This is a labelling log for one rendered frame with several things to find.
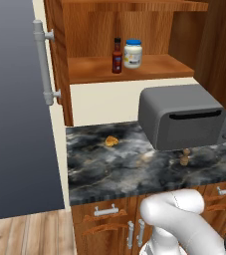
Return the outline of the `white jar with blue lid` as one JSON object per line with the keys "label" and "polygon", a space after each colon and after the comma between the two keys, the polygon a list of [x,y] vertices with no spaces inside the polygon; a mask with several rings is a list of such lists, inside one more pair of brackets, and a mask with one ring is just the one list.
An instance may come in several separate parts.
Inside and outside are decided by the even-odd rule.
{"label": "white jar with blue lid", "polygon": [[140,40],[128,39],[124,46],[124,66],[128,69],[137,69],[141,65],[142,46]]}

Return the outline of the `wooden cabinet door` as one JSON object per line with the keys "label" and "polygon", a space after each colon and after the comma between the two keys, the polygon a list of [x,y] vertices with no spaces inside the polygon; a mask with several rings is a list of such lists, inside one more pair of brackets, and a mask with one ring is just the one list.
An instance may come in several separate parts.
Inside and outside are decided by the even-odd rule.
{"label": "wooden cabinet door", "polygon": [[209,2],[194,79],[226,110],[226,0]]}
{"label": "wooden cabinet door", "polygon": [[62,0],[44,0],[47,29],[54,30],[55,42],[51,42],[56,87],[61,90],[58,103],[63,107],[64,121],[67,127],[74,125],[70,92],[68,57]]}

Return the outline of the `small orange food piece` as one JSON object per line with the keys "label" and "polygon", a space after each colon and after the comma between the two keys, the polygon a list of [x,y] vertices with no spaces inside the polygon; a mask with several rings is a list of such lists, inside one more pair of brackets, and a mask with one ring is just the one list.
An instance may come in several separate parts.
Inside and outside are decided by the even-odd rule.
{"label": "small orange food piece", "polygon": [[114,146],[118,144],[118,139],[112,135],[109,135],[105,141],[106,146]]}

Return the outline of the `grey toaster oven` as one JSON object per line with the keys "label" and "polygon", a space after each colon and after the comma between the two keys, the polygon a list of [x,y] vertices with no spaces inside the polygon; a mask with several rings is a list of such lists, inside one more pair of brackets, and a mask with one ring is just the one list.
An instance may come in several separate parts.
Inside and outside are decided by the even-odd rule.
{"label": "grey toaster oven", "polygon": [[226,110],[199,84],[143,89],[138,123],[160,151],[226,141]]}

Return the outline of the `dark red sauce bottle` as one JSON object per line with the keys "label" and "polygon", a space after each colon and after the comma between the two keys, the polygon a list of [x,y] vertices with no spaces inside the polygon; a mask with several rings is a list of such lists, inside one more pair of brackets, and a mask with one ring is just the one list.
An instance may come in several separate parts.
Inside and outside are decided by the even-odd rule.
{"label": "dark red sauce bottle", "polygon": [[113,73],[121,73],[121,64],[122,64],[122,52],[120,49],[120,38],[114,39],[114,50],[113,50]]}

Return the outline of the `wooden drawer front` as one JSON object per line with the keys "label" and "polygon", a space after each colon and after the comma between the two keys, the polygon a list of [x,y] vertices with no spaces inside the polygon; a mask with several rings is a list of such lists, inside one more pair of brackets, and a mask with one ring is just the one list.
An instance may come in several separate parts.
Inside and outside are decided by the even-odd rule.
{"label": "wooden drawer front", "polygon": [[226,194],[220,195],[219,191],[226,190],[226,181],[207,184],[203,191],[203,198],[206,206],[226,204]]}
{"label": "wooden drawer front", "polygon": [[[75,205],[72,207],[72,216],[75,223],[92,222],[110,218],[126,217],[134,219],[136,213],[137,197],[125,197],[107,201],[100,201],[94,203],[87,203],[82,205]],[[95,207],[98,206],[99,210],[108,209],[114,204],[119,209],[118,213],[103,215],[99,217],[94,216]]]}

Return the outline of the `dark grey fridge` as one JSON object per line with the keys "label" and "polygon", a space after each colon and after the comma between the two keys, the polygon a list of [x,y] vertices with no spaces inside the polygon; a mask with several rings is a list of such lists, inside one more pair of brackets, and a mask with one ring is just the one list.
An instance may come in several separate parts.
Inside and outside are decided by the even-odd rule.
{"label": "dark grey fridge", "polygon": [[0,219],[64,207],[32,0],[0,0]]}

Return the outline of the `wooden wall cabinet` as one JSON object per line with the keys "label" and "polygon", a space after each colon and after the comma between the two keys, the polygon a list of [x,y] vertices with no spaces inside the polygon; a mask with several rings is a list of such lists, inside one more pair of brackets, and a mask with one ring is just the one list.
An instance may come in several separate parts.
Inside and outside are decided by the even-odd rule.
{"label": "wooden wall cabinet", "polygon": [[[206,20],[202,0],[62,0],[72,84],[191,77]],[[142,63],[113,72],[113,39],[137,39]]]}

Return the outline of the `wooden cupboard door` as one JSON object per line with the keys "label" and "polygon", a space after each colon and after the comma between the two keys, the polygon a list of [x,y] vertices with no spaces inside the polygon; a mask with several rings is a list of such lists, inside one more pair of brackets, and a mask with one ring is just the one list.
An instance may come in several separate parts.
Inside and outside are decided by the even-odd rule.
{"label": "wooden cupboard door", "polygon": [[102,220],[74,225],[77,255],[131,255],[127,248],[127,223]]}
{"label": "wooden cupboard door", "polygon": [[226,204],[206,206],[201,216],[222,237],[226,237]]}
{"label": "wooden cupboard door", "polygon": [[[135,221],[134,221],[134,235],[133,235],[133,245],[132,245],[132,255],[138,255],[140,251],[140,247],[138,246],[138,240],[136,239],[136,236],[139,234],[140,224],[138,222],[139,219],[141,219],[140,216],[140,203],[147,197],[147,195],[140,195],[137,198],[136,202],[136,213],[135,213]],[[144,230],[143,230],[143,236],[142,236],[142,244],[145,244],[152,234],[152,227],[144,224]]]}

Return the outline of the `wooden shaker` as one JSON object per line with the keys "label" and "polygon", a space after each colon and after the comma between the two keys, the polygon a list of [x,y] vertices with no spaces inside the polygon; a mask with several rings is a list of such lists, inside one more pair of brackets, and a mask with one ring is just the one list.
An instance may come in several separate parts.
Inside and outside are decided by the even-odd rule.
{"label": "wooden shaker", "polygon": [[190,150],[188,148],[185,148],[183,150],[183,155],[180,158],[180,164],[183,166],[186,166],[189,162],[189,154],[190,154]]}

